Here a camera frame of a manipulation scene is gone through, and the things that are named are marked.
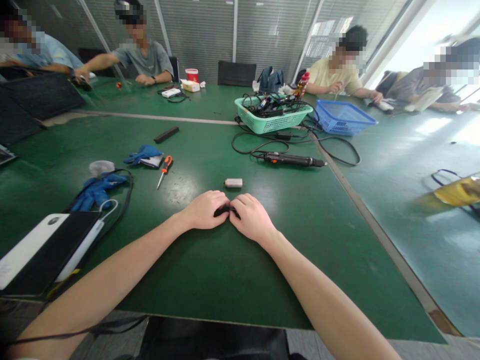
yellow shirt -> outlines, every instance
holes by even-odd
[[[343,82],[342,91],[345,90],[347,95],[353,94],[364,86],[360,82],[357,69],[353,65],[346,65],[340,69],[337,69],[335,73],[329,70],[329,57],[318,60],[308,70],[310,72],[311,84],[329,87],[336,82]]]

tissue box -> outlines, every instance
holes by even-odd
[[[187,90],[191,93],[200,91],[200,84],[195,81],[187,80],[182,82],[183,90]]]

red cup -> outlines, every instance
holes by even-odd
[[[185,69],[186,78],[190,81],[199,83],[199,71],[197,69]]]

orange-handled screwdriver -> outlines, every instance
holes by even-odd
[[[158,185],[156,186],[156,189],[158,190],[159,187],[160,187],[160,184],[162,183],[162,179],[164,178],[164,175],[167,173],[167,170],[169,168],[169,166],[172,164],[172,157],[170,155],[168,155],[166,158],[165,158],[165,161],[163,162],[163,165],[161,166],[161,176],[160,176],[160,180],[158,181]]]

small white cylinder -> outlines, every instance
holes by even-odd
[[[241,178],[232,178],[225,180],[225,186],[227,188],[241,188],[243,184],[244,182]]]

